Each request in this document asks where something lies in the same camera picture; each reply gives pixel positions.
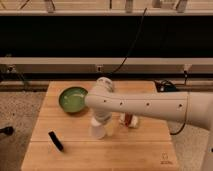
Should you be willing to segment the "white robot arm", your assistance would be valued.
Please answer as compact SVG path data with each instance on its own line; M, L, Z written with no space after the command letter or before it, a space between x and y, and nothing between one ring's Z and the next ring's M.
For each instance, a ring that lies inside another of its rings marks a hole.
M100 77L85 97L93 121L106 124L112 112L197 126L209 131L201 171L213 171L213 93L116 93L113 82Z

